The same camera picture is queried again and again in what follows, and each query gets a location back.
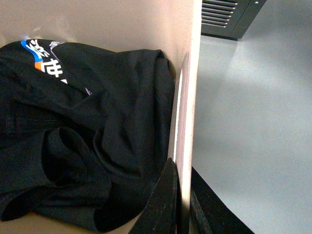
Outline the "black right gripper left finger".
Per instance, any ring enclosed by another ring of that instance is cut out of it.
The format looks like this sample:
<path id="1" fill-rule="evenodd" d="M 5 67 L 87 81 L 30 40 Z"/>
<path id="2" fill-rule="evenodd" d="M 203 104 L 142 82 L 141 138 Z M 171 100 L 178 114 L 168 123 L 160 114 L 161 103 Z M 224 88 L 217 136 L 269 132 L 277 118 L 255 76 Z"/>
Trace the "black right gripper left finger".
<path id="1" fill-rule="evenodd" d="M 176 165 L 169 158 L 143 212 L 131 228 L 131 234 L 174 234 L 178 189 Z"/>

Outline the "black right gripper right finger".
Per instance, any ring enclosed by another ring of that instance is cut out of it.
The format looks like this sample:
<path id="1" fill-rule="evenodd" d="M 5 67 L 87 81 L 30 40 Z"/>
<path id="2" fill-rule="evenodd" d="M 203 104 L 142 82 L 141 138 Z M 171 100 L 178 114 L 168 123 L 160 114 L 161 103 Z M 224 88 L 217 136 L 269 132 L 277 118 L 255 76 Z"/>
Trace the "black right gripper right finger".
<path id="1" fill-rule="evenodd" d="M 253 234 L 192 168 L 191 217 L 199 234 Z"/>

